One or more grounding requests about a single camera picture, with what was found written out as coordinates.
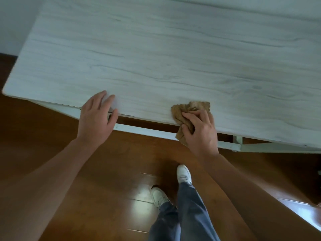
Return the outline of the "person's left hand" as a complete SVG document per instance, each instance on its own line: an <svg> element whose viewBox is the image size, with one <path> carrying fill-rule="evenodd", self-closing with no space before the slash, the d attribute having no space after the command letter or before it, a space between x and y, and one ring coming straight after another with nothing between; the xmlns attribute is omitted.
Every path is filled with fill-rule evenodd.
<svg viewBox="0 0 321 241"><path fill-rule="evenodd" d="M92 151L103 144L111 134L108 131L108 119L114 99L115 95L106 94L100 108L89 108L89 100L81 108L76 140Z"/></svg>

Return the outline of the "person's right hand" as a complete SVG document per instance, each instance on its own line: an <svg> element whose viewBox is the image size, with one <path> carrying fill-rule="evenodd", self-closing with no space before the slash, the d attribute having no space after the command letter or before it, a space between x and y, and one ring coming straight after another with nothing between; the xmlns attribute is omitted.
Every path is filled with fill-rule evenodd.
<svg viewBox="0 0 321 241"><path fill-rule="evenodd" d="M195 143L187 143L190 151L202 160L218 156L218 136L213 115L206 110L183 112L182 115L195 126Z"/></svg>

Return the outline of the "brown cloth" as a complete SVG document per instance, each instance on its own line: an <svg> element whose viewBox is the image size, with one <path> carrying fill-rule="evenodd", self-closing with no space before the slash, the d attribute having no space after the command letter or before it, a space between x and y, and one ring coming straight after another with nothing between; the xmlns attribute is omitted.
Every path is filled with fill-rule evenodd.
<svg viewBox="0 0 321 241"><path fill-rule="evenodd" d="M186 138L183 134L182 125L186 125L191 134L194 133L195 127L191 121L189 121L187 118L185 118L182 115L182 113L183 112L190 113L191 111L197 111L197 110L206 110L207 112L210 112L210 102L191 101L188 104L178 104L178 105L173 105L171 107L172 117L174 121L179 125L179 129L176 134L176 139L186 147L188 145L187 145Z"/></svg>

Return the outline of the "person's left forearm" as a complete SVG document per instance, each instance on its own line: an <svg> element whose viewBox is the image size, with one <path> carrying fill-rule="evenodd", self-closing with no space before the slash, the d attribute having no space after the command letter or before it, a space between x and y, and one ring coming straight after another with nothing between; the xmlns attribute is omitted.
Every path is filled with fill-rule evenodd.
<svg viewBox="0 0 321 241"><path fill-rule="evenodd" d="M38 241L98 141L77 138L0 193L0 241Z"/></svg>

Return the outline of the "person's right forearm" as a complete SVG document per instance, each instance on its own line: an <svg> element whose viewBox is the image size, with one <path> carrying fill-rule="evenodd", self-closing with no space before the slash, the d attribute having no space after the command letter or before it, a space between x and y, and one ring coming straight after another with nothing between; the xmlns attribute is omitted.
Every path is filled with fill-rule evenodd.
<svg viewBox="0 0 321 241"><path fill-rule="evenodd" d="M259 241L321 241L321 231L295 214L221 154L199 157Z"/></svg>

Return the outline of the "person's white right shoe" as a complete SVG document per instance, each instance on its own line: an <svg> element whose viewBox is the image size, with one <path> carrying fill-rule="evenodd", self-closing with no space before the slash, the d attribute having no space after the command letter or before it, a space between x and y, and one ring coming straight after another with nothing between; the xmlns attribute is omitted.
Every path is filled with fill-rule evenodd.
<svg viewBox="0 0 321 241"><path fill-rule="evenodd" d="M179 184L185 183L189 186L192 185L191 173L190 173L189 169L187 168L187 166L178 165L176 173L177 173L177 180L178 180Z"/></svg>

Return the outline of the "person's white shoe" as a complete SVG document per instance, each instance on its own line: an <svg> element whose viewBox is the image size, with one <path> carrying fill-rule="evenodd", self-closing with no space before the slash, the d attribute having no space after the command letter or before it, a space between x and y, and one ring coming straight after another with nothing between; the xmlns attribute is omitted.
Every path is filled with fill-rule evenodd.
<svg viewBox="0 0 321 241"><path fill-rule="evenodd" d="M156 208L160 208L164 203L170 203L166 193L157 186L153 186L150 190L151 199Z"/></svg>
<svg viewBox="0 0 321 241"><path fill-rule="evenodd" d="M176 173L177 173L177 180L178 180L179 184L185 183L189 186L192 185L191 173L190 173L189 169L187 168L187 166L178 165Z"/></svg>

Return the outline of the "person's white left shoe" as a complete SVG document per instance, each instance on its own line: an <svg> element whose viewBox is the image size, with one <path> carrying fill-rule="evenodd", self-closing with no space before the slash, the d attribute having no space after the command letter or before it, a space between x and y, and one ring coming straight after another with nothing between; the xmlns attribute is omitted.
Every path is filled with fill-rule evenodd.
<svg viewBox="0 0 321 241"><path fill-rule="evenodd" d="M153 186L150 190L151 199L156 208L160 208L164 203L170 203L166 193L157 186Z"/></svg>

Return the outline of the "person's blue jeans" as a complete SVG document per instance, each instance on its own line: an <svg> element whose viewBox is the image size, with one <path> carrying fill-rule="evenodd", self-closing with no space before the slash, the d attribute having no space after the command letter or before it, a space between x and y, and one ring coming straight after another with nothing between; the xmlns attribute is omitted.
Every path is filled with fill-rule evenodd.
<svg viewBox="0 0 321 241"><path fill-rule="evenodd" d="M148 241L220 241L197 190L180 183L178 206L167 201L151 226Z"/></svg>

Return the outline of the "white table frame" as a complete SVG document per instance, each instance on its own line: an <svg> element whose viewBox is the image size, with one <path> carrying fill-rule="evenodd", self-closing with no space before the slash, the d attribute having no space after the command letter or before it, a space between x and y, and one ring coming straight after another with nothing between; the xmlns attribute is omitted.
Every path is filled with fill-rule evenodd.
<svg viewBox="0 0 321 241"><path fill-rule="evenodd" d="M66 116L74 119L79 119L80 109L72 108L64 105L51 104L48 102L33 101L35 104L62 113ZM168 140L178 141L175 137L175 133L165 132L161 130L147 129L136 126L129 126L124 124L116 124L114 130L134 133L139 135L151 136L156 138L163 138ZM218 147L226 150L232 150L234 152L243 153L294 153L294 154L321 154L321 149L292 146L283 143L255 143L255 144L243 144L243 137L233 136L233 142L218 141Z"/></svg>

